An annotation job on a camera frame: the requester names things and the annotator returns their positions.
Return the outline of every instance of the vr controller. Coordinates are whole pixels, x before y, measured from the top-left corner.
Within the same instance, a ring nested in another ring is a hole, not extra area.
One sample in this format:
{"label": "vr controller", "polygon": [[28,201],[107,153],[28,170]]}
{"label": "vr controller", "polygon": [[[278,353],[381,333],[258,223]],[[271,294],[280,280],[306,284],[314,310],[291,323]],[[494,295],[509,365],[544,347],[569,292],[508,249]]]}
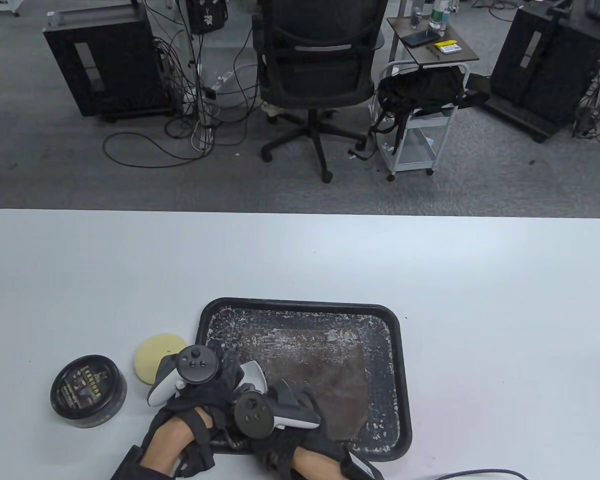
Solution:
{"label": "vr controller", "polygon": [[[158,365],[155,383],[146,401],[149,407],[159,407],[187,384],[194,386],[211,380],[220,368],[218,356],[204,345],[190,345],[181,352],[165,356]],[[257,361],[240,365],[242,378],[236,393],[258,391],[266,393],[267,379]]]}
{"label": "vr controller", "polygon": [[233,418],[238,429],[252,439],[265,439],[273,429],[285,427],[311,430],[320,426],[320,416],[298,402],[287,382],[279,380],[268,392],[245,391],[236,401]]}
{"label": "vr controller", "polygon": [[[218,356],[204,345],[190,345],[161,361],[147,403],[159,407],[187,384],[201,385],[211,380],[220,367]],[[242,379],[234,389],[237,400],[233,414],[238,429],[252,439],[264,439],[274,428],[313,429],[320,416],[298,402],[296,393],[280,380],[269,389],[260,364],[240,365]]]}

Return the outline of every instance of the office chair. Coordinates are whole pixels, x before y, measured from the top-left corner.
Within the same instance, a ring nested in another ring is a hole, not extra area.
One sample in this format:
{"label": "office chair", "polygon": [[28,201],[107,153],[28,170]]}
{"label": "office chair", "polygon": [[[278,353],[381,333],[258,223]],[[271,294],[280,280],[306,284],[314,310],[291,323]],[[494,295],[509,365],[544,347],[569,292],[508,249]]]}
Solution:
{"label": "office chair", "polygon": [[260,0],[261,12],[252,18],[260,96],[276,107],[308,112],[306,121],[287,112],[268,118],[269,123],[284,119],[298,128],[264,145],[264,162],[271,162],[276,147],[307,136],[318,153],[322,182],[329,183],[333,174],[321,133],[352,138],[355,148],[364,150],[366,135],[324,120],[332,118],[334,108],[357,105],[373,95],[371,64],[385,43],[380,25],[387,1]]}

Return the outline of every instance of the black tray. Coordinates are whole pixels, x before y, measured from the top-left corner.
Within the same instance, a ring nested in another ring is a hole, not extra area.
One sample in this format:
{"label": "black tray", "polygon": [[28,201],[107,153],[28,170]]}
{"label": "black tray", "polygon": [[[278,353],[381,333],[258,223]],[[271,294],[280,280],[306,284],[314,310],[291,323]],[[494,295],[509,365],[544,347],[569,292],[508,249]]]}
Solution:
{"label": "black tray", "polygon": [[[402,457],[412,443],[412,423],[407,396],[403,344],[396,315],[374,304],[218,298],[200,315],[195,342],[221,341],[238,346],[247,328],[328,331],[338,326],[355,328],[364,348],[368,382],[368,420],[350,444],[374,462]],[[224,441],[214,441],[213,450],[231,450]]]}

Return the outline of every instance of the black backpack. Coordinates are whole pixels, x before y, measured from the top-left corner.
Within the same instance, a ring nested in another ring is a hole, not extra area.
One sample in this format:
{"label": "black backpack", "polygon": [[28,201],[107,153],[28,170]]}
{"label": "black backpack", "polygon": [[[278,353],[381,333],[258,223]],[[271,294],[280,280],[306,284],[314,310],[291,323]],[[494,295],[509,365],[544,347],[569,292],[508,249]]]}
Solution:
{"label": "black backpack", "polygon": [[186,0],[192,35],[208,34],[225,26],[227,0]]}
{"label": "black backpack", "polygon": [[[377,100],[380,105],[380,115],[369,129],[369,133],[386,134],[397,128],[393,155],[398,151],[398,145],[405,134],[407,119],[417,109],[418,117],[437,114],[444,105],[453,104],[467,108],[484,103],[489,96],[484,93],[465,91],[463,88],[462,71],[457,66],[441,68],[420,68],[408,73],[392,75],[380,80],[377,88]],[[393,125],[378,128],[380,123],[393,115]]]}

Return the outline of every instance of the computer tower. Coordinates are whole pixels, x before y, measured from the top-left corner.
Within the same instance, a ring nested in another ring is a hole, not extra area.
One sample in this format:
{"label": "computer tower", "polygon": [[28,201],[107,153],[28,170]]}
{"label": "computer tower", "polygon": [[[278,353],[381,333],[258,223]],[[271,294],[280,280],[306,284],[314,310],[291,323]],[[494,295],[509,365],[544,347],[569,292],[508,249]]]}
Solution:
{"label": "computer tower", "polygon": [[56,11],[43,32],[83,116],[174,114],[182,105],[142,3]]}
{"label": "computer tower", "polygon": [[556,129],[574,121],[600,70],[600,42],[551,16],[518,9],[490,77],[491,92]]}

